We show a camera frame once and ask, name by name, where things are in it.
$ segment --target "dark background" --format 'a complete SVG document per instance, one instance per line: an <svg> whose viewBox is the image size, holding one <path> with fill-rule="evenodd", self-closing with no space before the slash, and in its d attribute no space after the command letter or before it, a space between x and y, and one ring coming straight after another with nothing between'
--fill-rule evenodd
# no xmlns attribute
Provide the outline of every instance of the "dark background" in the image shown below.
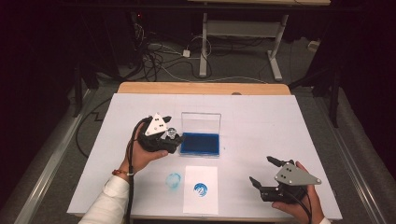
<svg viewBox="0 0 396 224"><path fill-rule="evenodd" d="M352 6L362 2L332 4ZM335 17L332 23L326 15L290 15L284 39L322 39L308 76L342 56L337 61L342 67L341 87L375 150L395 175L390 155L396 143L396 33L390 3L368 1L369 10ZM235 17L247 18L242 14ZM187 12L145 14L144 18L151 31L179 42L199 34L201 19ZM67 95L74 85L77 64L87 85L95 88L94 72L117 76L117 65L128 64L134 51L125 14L117 11L64 10L49 0L3 1L0 29L1 207L73 103ZM309 84L330 86L331 81L321 77Z"/></svg>

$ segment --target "blue circle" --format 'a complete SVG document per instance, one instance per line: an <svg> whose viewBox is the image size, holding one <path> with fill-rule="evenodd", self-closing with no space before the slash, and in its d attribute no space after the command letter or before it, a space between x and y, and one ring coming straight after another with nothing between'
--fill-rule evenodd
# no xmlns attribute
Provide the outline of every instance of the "blue circle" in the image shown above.
<svg viewBox="0 0 396 224"><path fill-rule="evenodd" d="M207 186L203 183L198 183L194 186L194 191L197 192L200 197L204 197L207 193Z"/></svg>
<svg viewBox="0 0 396 224"><path fill-rule="evenodd" d="M169 187L169 189L177 189L180 180L181 176L179 174L173 173L166 177L165 183Z"/></svg>

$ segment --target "human hand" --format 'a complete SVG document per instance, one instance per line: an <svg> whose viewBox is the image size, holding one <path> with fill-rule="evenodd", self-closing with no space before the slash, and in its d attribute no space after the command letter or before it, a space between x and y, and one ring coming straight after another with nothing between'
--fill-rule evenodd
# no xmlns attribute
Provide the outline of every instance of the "human hand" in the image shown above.
<svg viewBox="0 0 396 224"><path fill-rule="evenodd" d="M155 151L155 152L148 152L145 149L140 146L139 142L136 140L137 136L140 133L140 130L143 126L143 123L137 128L136 134L134 137L134 141L132 142L132 139L128 143L128 146L126 148L125 152L125 158L122 161L122 164L120 166L120 170L122 171L129 171L129 162L128 162L128 156L129 156L129 146L131 144L134 144L133 146L133 152L132 152L132 166L134 167L134 175L136 175L137 172L145 168L151 161L158 160L159 158L165 157L168 155L168 151L166 150L160 150L160 151ZM125 179L128 181L128 176L126 174L118 174L119 177Z"/></svg>
<svg viewBox="0 0 396 224"><path fill-rule="evenodd" d="M298 161L296 162L296 165L298 168L300 168L304 171L307 171L305 169L305 167L303 167ZM317 192L315 191L315 187L313 185L308 185L306 191L307 191L307 194L311 201L312 224L319 224L321 222L321 220L324 218L324 214L323 214L323 211L322 211L321 205L320 205L319 196L318 196ZM309 209L309 200L306 195L302 199L302 203ZM285 213L291 214L300 223L308 223L308 216L306 215L306 212L297 203L287 204L287 203L282 203L282 202L274 202L272 204L272 206L276 209L279 209L279 210L285 212Z"/></svg>

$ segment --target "white desk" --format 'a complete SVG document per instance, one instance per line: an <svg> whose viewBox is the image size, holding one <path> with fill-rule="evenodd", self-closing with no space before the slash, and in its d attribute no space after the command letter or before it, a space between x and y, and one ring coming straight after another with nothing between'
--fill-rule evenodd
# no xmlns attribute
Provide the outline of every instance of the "white desk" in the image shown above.
<svg viewBox="0 0 396 224"><path fill-rule="evenodd" d="M179 130L181 112L221 113L220 156L218 159L186 158L176 152L153 161L135 177L133 217L290 220L289 215L263 202L248 179L253 176L264 186L276 186L274 175L279 168L266 160L266 156L273 156L301 161L313 175L321 178L323 183L317 186L317 191L325 216L342 218L300 108L291 95L116 94L68 213L83 215L88 210L111 171L119 166L136 123L156 112L171 116L169 125ZM183 213L183 177L187 165L218 167L218 215ZM166 177L172 173L181 176L177 190L170 190L165 184Z"/></svg>
<svg viewBox="0 0 396 224"><path fill-rule="evenodd" d="M189 0L192 2L208 3L239 3L239 4L265 4L265 5L290 5L290 6L328 6L330 0ZM276 61L276 54L285 31L289 15L283 15L280 22L257 22L257 21L211 21L204 13L202 31L202 49L200 61L200 77L206 77L208 35L234 35L252 37L274 37L275 44L272 50L267 51L268 60L271 65L276 81L282 81L282 75Z"/></svg>

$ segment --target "gray floor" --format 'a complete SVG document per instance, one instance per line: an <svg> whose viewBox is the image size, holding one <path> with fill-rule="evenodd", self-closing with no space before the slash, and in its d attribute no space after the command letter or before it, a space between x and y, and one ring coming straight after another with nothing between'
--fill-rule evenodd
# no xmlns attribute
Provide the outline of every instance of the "gray floor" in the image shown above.
<svg viewBox="0 0 396 224"><path fill-rule="evenodd" d="M314 53L308 51L308 41L301 39L291 43L282 43L277 54L277 61L284 80L289 84L304 76ZM166 43L172 49L181 52L184 48L173 43ZM210 80L217 82L267 82L276 83L272 76L265 51L271 49L273 42L264 40L256 47L235 49L226 56L216 54L227 53L226 48L213 48L209 56L212 76ZM176 58L172 54L162 54L167 60ZM197 75L198 60L188 60L193 64L194 73ZM129 69L121 66L120 70L126 74ZM105 75L98 75L100 88L91 91L91 98L87 97L85 111L91 111L105 99L117 91L120 85L108 79ZM158 81L208 81L197 79L191 75L190 65L179 63L158 74ZM292 90L296 95L302 110L308 131L330 180L336 200L341 209L343 220L336 223L392 223L396 219L393 211L396 209L396 184L388 173L382 161L376 155L369 139L364 134L359 121L350 109L347 98L340 92L340 105L338 108L339 128L334 129L327 117L327 97L314 98L310 88L297 88ZM106 114L108 102L98 107L99 119ZM64 142L64 136L76 119L71 116L74 106L71 105L64 119L47 143L43 146L31 163L20 184L15 188L6 206L0 213L0 223L14 223L25 205L37 179L45 170L54 149ZM89 117L81 125L78 132L78 141L84 153L89 154L96 135L101 127L100 121L95 121L95 115ZM84 168L86 159L78 151L73 138L66 146L62 162L56 167L48 189L42 193L42 201L32 217L32 223L78 223L79 217L66 214L66 209L78 184L79 177ZM160 223L159 220L136 220L136 223ZM162 221L162 223L192 223L185 221Z"/></svg>

